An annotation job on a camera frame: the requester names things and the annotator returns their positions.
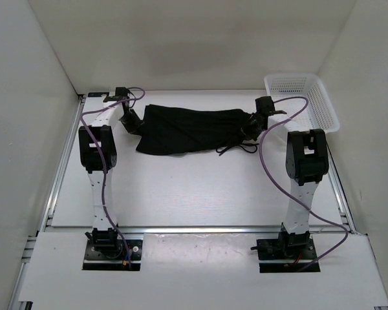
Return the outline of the black shorts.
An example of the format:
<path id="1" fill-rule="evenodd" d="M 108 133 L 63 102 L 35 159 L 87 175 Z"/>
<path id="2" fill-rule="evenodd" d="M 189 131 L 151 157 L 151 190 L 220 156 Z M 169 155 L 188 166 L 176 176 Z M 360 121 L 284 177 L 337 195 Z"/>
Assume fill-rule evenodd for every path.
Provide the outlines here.
<path id="1" fill-rule="evenodd" d="M 251 116 L 241 109 L 197 111 L 148 105 L 136 151 L 154 156 L 207 150 L 224 154 L 231 148 L 241 147 L 253 154 L 257 144 L 250 143 L 241 132 Z"/>

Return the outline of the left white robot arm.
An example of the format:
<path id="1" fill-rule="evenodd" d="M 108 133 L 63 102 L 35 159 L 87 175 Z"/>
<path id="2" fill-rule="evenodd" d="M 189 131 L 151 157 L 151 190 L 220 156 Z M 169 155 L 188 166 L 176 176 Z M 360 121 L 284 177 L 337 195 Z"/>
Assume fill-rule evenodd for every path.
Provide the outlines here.
<path id="1" fill-rule="evenodd" d="M 131 264 L 131 247 L 120 232 L 113 214 L 112 176 L 117 163 L 113 131 L 120 121 L 130 121 L 134 130 L 142 122 L 133 105 L 142 99 L 133 94 L 135 87 L 120 87 L 115 95 L 106 95 L 103 107 L 82 112 L 78 129 L 81 165 L 87 172 L 92 189 L 93 225 L 87 234 L 94 249 L 110 260 Z"/>

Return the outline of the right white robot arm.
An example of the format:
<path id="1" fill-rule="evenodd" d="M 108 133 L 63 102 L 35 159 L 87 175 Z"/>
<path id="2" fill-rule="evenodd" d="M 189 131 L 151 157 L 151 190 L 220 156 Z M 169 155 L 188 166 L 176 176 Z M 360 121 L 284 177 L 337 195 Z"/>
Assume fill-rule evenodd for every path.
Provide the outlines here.
<path id="1" fill-rule="evenodd" d="M 286 218 L 276 239 L 261 240 L 255 249 L 269 260 L 296 258 L 310 248 L 309 218 L 314 193 L 329 171 L 326 135 L 322 129 L 308 129 L 285 112 L 253 113 L 242 126 L 247 139 L 260 134 L 277 134 L 286 142 L 285 168 L 290 190 L 275 186 L 289 197 Z"/>

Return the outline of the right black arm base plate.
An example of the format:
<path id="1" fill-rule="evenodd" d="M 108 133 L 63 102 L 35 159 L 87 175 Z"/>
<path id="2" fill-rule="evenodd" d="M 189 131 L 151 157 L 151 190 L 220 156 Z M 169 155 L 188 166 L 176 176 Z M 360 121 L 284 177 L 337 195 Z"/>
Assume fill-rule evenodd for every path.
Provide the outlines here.
<path id="1" fill-rule="evenodd" d="M 278 239 L 257 239 L 252 252 L 257 253 L 260 273 L 296 273 L 317 259 L 312 239 L 300 249 L 284 250 Z"/>

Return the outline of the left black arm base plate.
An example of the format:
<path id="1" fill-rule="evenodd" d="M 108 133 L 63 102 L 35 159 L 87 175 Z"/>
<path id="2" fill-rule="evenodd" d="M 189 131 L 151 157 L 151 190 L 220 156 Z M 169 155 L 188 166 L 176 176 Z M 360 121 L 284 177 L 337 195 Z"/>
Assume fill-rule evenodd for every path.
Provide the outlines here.
<path id="1" fill-rule="evenodd" d="M 119 248 L 114 251 L 97 250 L 90 239 L 87 240 L 83 256 L 82 269 L 84 271 L 132 271 L 141 268 L 143 240 L 128 239 L 127 245 L 131 252 L 131 263 L 123 247 L 122 239 L 118 239 Z"/>

